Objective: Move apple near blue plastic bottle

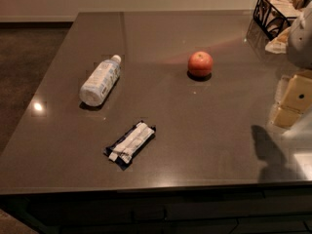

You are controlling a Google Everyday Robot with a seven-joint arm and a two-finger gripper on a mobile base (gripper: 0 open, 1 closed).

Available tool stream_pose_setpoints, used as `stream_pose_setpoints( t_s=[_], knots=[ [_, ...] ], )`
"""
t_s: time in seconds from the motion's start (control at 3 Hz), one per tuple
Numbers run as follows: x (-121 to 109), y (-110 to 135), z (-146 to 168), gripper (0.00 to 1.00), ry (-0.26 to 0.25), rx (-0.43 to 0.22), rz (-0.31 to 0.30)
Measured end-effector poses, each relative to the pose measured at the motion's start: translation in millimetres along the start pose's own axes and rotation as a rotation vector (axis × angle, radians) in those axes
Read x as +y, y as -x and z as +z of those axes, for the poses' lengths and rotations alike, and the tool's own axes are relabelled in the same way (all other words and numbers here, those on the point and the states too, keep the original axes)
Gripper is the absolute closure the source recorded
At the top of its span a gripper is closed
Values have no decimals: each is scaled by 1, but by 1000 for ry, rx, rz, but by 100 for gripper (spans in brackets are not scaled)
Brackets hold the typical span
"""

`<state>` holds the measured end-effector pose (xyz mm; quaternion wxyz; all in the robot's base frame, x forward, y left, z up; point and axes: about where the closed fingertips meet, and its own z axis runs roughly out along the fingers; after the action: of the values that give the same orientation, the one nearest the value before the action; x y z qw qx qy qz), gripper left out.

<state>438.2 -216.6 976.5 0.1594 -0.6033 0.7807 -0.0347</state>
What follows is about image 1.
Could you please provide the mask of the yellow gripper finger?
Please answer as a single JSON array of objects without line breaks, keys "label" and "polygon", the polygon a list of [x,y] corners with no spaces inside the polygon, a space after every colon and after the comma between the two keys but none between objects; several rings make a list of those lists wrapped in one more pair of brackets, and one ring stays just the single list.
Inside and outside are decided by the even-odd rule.
[{"label": "yellow gripper finger", "polygon": [[290,129],[300,118],[300,114],[274,104],[270,113],[270,122],[283,129]]},{"label": "yellow gripper finger", "polygon": [[312,79],[295,74],[290,79],[281,105],[292,111],[304,113],[312,104]]}]

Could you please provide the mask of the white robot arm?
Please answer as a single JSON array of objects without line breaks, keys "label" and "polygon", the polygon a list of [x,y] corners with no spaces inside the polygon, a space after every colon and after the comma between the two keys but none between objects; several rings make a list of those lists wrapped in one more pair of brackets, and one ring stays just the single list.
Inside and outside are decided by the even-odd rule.
[{"label": "white robot arm", "polygon": [[294,20],[287,42],[289,62],[299,68],[278,83],[269,123],[281,132],[289,130],[312,105],[312,4]]}]

